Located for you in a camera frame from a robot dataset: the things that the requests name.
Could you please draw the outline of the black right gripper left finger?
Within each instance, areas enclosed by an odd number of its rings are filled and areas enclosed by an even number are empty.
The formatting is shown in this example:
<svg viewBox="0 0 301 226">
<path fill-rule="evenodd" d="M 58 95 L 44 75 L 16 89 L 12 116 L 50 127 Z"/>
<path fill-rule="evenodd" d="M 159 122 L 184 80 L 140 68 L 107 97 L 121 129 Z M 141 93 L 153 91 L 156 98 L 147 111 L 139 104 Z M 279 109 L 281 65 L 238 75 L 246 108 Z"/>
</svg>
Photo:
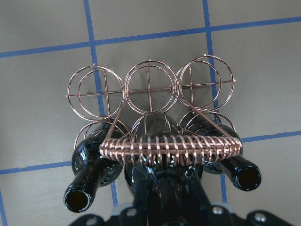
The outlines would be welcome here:
<svg viewBox="0 0 301 226">
<path fill-rule="evenodd" d="M 134 195 L 134 207 L 146 210 L 148 195 L 153 184 L 152 174 L 146 168 L 133 168 L 131 173 L 131 190 Z"/>
</svg>

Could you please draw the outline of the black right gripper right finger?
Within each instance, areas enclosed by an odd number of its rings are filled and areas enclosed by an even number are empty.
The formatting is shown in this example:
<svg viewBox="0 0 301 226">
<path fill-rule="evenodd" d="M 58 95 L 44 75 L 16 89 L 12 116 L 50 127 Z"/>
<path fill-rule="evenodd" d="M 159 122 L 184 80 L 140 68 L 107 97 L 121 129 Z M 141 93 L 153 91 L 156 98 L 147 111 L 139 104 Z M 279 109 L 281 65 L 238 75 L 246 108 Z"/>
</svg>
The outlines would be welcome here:
<svg viewBox="0 0 301 226">
<path fill-rule="evenodd" d="M 198 173 L 193 174 L 188 179 L 189 197 L 195 208 L 206 210 L 211 206 L 211 203 L 201 185 Z"/>
</svg>

